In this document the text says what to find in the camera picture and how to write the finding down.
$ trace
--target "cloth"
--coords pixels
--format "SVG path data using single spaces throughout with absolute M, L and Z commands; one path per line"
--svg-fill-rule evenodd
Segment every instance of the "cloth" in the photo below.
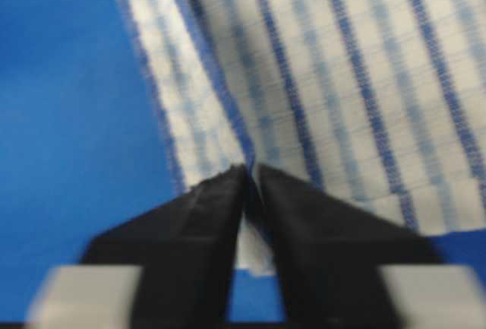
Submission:
M 121 0 L 179 191 L 265 162 L 422 234 L 486 224 L 486 0 Z

